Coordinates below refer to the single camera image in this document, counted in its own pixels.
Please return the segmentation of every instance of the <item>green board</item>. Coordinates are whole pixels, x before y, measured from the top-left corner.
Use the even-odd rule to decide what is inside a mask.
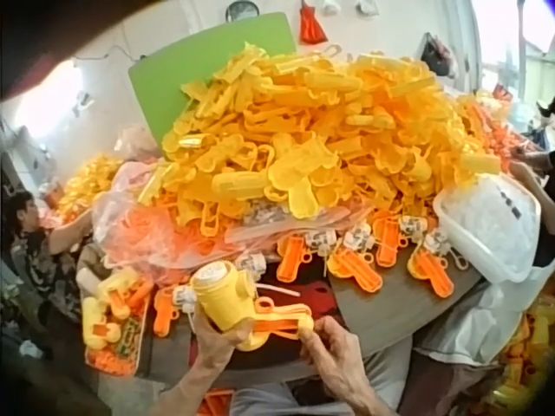
[[[208,80],[241,52],[245,42],[269,55],[295,52],[296,44],[284,13],[269,13],[181,39],[154,52],[129,69],[137,101],[150,131],[161,143],[186,105],[182,84]]]

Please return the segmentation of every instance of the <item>white plastic container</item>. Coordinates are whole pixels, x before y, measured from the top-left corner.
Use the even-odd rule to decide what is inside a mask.
[[[538,235],[541,207],[538,200],[519,182],[506,176],[500,175],[497,177],[504,180],[511,186],[519,188],[526,195],[529,195],[533,201],[533,211],[537,221],[534,224],[532,247],[526,254],[526,261],[519,271],[512,270],[507,264],[497,258],[478,238],[470,233],[467,229],[448,215],[443,207],[443,202],[451,194],[451,190],[444,189],[434,199],[434,211],[440,220],[440,227],[445,230],[448,235],[449,243],[464,256],[487,280],[491,283],[500,283],[510,281],[520,283],[526,280],[532,271],[532,263],[538,248]]]

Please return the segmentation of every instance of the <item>table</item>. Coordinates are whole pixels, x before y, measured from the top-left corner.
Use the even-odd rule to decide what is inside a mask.
[[[412,335],[453,306],[480,280],[476,269],[460,271],[450,265],[447,273],[454,282],[454,293],[441,300],[432,292],[429,283],[409,275],[407,261],[411,252],[411,248],[402,250],[393,269],[381,270],[383,287],[375,295],[360,290],[353,279],[330,278],[341,314],[349,330],[358,335],[363,356]],[[168,338],[154,338],[147,378],[175,384],[188,369],[190,336],[187,319],[182,316]],[[294,361],[256,370],[224,371],[214,387],[248,387],[297,380],[313,374],[313,369],[304,362]]]

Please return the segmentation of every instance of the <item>white basket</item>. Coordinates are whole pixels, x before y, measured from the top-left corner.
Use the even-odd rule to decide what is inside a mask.
[[[532,201],[534,201],[536,216],[540,219],[541,207],[538,200],[516,180],[506,175],[501,175],[500,177],[530,196]],[[515,283],[523,282],[532,270],[532,264],[538,246],[540,221],[538,220],[535,224],[534,234],[536,238],[530,249],[530,255],[526,259],[525,267],[522,271],[517,273],[498,259],[480,240],[456,223],[444,211],[442,202],[449,194],[450,191],[444,189],[434,199],[434,211],[440,220],[440,227],[447,233],[449,243],[491,283],[500,283],[507,280]]]

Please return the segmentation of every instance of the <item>wire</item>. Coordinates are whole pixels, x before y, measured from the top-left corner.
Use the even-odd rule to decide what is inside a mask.
[[[129,58],[129,60],[131,62],[138,62],[140,59],[134,59],[124,48],[122,48],[120,45],[112,45],[109,49],[108,52],[106,52],[106,54],[102,55],[102,56],[77,56],[77,55],[73,55],[72,58],[76,59],[77,61],[103,61],[107,58],[110,57],[110,55],[112,55],[112,51],[113,50],[119,50],[123,55],[125,55],[127,58]]]

